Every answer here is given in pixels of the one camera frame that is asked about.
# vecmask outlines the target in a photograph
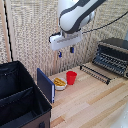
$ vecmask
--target black bin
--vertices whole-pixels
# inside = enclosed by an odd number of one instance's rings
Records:
[[[21,62],[0,65],[0,128],[50,128],[51,108]]]

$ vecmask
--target wall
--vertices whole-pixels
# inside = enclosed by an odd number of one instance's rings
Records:
[[[4,2],[0,0],[0,64],[11,61]]]

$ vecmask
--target red object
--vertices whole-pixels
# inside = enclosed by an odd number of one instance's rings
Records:
[[[66,77],[67,77],[67,83],[69,85],[73,85],[76,79],[77,73],[73,72],[73,71],[68,71],[66,73]]]

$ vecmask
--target small metal stand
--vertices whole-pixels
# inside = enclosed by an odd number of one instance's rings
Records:
[[[97,72],[97,71],[95,71],[95,70],[93,70],[93,69],[91,69],[91,68],[89,68],[89,67],[87,67],[85,65],[81,65],[80,66],[80,70],[88,73],[89,75],[91,75],[91,76],[97,78],[98,80],[106,83],[107,85],[109,84],[109,82],[111,80],[107,76],[104,76],[104,75],[100,74],[99,72]]]

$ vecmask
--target crate handle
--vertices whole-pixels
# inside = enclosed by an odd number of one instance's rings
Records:
[[[40,123],[39,128],[45,128],[45,123],[44,122]]]

